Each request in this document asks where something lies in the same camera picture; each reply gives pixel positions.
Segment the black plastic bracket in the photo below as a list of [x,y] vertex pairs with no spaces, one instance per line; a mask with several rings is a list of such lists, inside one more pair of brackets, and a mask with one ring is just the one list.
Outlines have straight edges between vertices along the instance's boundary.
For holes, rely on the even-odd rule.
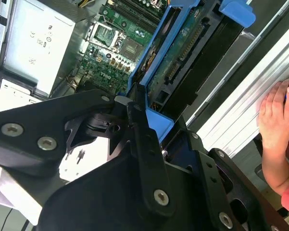
[[206,204],[213,226],[220,231],[229,229],[243,231],[243,227],[237,225],[229,202],[227,201],[226,192],[222,185],[215,161],[200,152],[196,153],[196,158]]
[[[176,203],[172,197],[170,181],[165,169],[163,155],[156,132],[149,128],[145,108],[135,102],[127,104],[129,125],[133,139],[131,153],[138,160],[142,198],[146,208],[153,214],[170,217],[174,214]],[[167,194],[169,202],[160,205],[154,199],[155,190]]]
[[227,200],[236,210],[238,220],[246,216],[248,228],[251,231],[270,231],[272,225],[279,230],[289,230],[285,227],[284,220],[226,153],[214,148],[208,155],[214,159],[219,168],[224,188],[227,191]]
[[[113,106],[111,96],[92,90],[0,112],[0,165],[33,176],[55,174],[81,122],[95,113],[109,113]],[[15,137],[4,134],[3,125],[9,123],[23,132]],[[41,137],[53,138],[55,149],[39,148]]]

